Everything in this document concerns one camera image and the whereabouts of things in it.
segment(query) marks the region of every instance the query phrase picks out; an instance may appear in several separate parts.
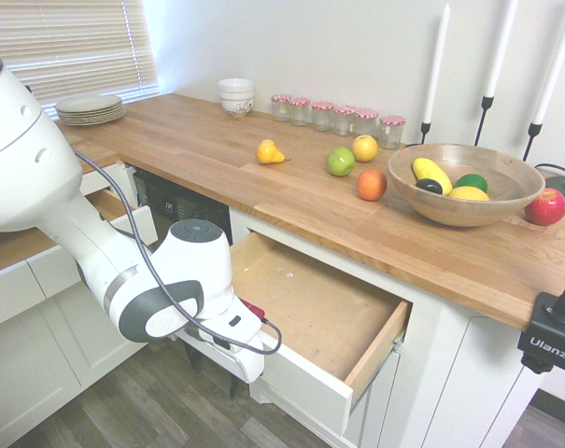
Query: wooden bowl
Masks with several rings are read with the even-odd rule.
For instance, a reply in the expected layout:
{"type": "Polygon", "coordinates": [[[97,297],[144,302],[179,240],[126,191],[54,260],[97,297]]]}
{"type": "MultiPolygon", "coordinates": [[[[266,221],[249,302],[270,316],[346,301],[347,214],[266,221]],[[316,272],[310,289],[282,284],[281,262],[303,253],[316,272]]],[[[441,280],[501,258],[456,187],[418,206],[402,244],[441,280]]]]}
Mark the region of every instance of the wooden bowl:
{"type": "Polygon", "coordinates": [[[476,227],[499,221],[533,201],[545,187],[544,177],[528,163],[484,147],[416,145],[388,161],[396,189],[421,215],[455,227],[476,227]],[[467,201],[415,186],[412,164],[417,157],[435,161],[454,185],[462,175],[477,173],[487,181],[489,201],[467,201]]]}

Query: yellow zucchini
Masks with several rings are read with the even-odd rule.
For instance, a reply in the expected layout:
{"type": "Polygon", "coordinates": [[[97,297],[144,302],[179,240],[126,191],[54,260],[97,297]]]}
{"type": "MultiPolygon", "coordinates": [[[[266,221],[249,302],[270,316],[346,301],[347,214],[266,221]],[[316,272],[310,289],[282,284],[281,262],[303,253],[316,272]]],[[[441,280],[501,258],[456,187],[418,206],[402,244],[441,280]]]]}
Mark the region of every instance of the yellow zucchini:
{"type": "Polygon", "coordinates": [[[419,157],[413,162],[413,172],[420,179],[433,179],[442,186],[442,194],[448,194],[452,190],[452,182],[447,174],[435,161],[419,157]]]}

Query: gray floor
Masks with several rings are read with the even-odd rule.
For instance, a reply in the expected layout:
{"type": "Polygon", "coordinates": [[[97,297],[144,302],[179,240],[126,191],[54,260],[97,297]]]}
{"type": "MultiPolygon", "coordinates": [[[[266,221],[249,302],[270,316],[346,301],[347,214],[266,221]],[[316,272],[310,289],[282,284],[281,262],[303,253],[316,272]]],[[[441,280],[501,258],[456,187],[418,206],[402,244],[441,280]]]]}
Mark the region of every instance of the gray floor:
{"type": "Polygon", "coordinates": [[[565,425],[529,406],[504,448],[565,448],[565,425]]]}
{"type": "MultiPolygon", "coordinates": [[[[323,441],[205,360],[195,373],[181,343],[152,343],[11,448],[326,448],[323,441]]],[[[529,407],[504,448],[565,448],[565,425],[529,407]]]]}

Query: white candle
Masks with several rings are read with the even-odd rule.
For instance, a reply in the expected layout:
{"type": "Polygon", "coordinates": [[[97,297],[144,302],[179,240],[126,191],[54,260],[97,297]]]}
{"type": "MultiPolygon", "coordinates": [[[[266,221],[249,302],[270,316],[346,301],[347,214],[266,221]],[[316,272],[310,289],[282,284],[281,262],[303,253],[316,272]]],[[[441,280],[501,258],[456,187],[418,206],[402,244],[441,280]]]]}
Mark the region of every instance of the white candle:
{"type": "Polygon", "coordinates": [[[446,6],[442,11],[442,20],[440,21],[438,40],[435,43],[435,53],[433,55],[433,67],[431,68],[430,88],[428,90],[428,101],[425,104],[425,113],[423,114],[424,123],[431,123],[433,100],[435,99],[436,87],[438,87],[438,77],[440,76],[440,65],[442,65],[442,55],[444,54],[444,43],[446,41],[446,31],[448,29],[449,19],[450,19],[450,5],[446,3],[446,6]]]}
{"type": "Polygon", "coordinates": [[[535,119],[533,119],[533,124],[544,123],[545,110],[552,97],[552,91],[556,86],[556,80],[558,79],[558,74],[560,73],[560,68],[564,62],[565,56],[565,28],[560,43],[558,44],[558,51],[556,52],[556,57],[552,62],[552,70],[550,71],[550,76],[545,82],[544,92],[542,93],[542,99],[537,107],[537,112],[535,113],[535,119]]]}
{"type": "Polygon", "coordinates": [[[515,21],[516,6],[518,5],[518,0],[510,0],[508,4],[508,9],[506,10],[506,16],[504,17],[504,23],[502,24],[502,31],[500,33],[500,41],[498,42],[498,47],[496,47],[496,54],[494,55],[494,63],[491,66],[491,73],[489,75],[489,81],[487,82],[486,97],[493,98],[496,92],[496,84],[498,84],[498,75],[500,74],[500,69],[502,67],[502,61],[504,60],[504,53],[506,52],[506,44],[508,44],[508,37],[510,36],[510,31],[513,28],[513,21],[515,21]]]}

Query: red gingham lid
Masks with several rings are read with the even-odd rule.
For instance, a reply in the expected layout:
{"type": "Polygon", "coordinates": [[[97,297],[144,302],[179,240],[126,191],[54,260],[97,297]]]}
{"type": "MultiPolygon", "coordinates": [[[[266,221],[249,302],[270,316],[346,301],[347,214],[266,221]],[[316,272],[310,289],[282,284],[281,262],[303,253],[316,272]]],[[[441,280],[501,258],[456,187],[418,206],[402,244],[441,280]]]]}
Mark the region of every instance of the red gingham lid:
{"type": "Polygon", "coordinates": [[[334,114],[352,114],[353,108],[350,105],[338,105],[334,108],[334,114]]]}
{"type": "Polygon", "coordinates": [[[400,115],[388,115],[379,119],[379,122],[387,126],[403,126],[406,119],[400,115]]]}
{"type": "Polygon", "coordinates": [[[290,105],[308,105],[311,101],[309,98],[292,98],[289,103],[290,105]]]}
{"type": "Polygon", "coordinates": [[[272,96],[272,101],[278,101],[280,103],[284,103],[284,102],[289,101],[290,98],[291,98],[290,95],[278,94],[278,95],[272,96]]]}
{"type": "Polygon", "coordinates": [[[355,115],[357,115],[357,117],[359,117],[360,119],[376,119],[377,118],[377,112],[375,112],[373,109],[357,109],[357,112],[355,112],[355,115]]]}
{"type": "Polygon", "coordinates": [[[317,103],[313,103],[311,107],[316,110],[332,110],[334,109],[334,103],[330,103],[329,101],[318,101],[317,103]]]}

